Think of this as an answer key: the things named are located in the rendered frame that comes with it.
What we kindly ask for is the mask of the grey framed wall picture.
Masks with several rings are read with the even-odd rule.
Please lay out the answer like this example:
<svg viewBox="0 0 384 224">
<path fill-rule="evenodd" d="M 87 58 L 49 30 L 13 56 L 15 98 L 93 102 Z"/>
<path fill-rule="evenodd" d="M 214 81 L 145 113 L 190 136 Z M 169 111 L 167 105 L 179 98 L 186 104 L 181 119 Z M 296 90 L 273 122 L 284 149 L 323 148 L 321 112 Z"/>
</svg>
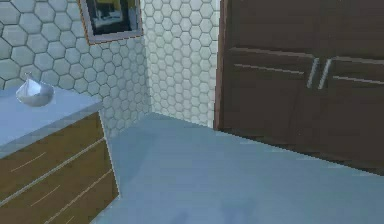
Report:
<svg viewBox="0 0 384 224">
<path fill-rule="evenodd" d="M 143 35 L 140 0 L 77 0 L 89 45 Z"/>
</svg>

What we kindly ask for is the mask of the brown chest of drawers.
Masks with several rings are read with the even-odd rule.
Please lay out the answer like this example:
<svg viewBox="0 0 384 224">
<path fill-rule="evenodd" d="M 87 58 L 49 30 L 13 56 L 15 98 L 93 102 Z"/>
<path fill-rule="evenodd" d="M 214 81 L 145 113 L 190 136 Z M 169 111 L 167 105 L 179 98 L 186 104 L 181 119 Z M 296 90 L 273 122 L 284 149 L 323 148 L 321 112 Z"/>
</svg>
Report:
<svg viewBox="0 0 384 224">
<path fill-rule="evenodd" d="M 119 189 L 97 97 L 30 107 L 0 90 L 0 224 L 90 224 Z"/>
</svg>

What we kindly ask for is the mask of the dark brown wooden cupboard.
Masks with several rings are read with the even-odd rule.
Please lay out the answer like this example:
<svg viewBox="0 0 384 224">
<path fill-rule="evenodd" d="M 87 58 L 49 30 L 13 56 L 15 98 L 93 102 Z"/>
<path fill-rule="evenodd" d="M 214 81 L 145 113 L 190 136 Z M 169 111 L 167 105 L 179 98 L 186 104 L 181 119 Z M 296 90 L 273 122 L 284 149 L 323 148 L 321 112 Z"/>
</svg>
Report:
<svg viewBox="0 0 384 224">
<path fill-rule="evenodd" d="M 384 176 L 384 0 L 220 0 L 214 127 Z"/>
</svg>

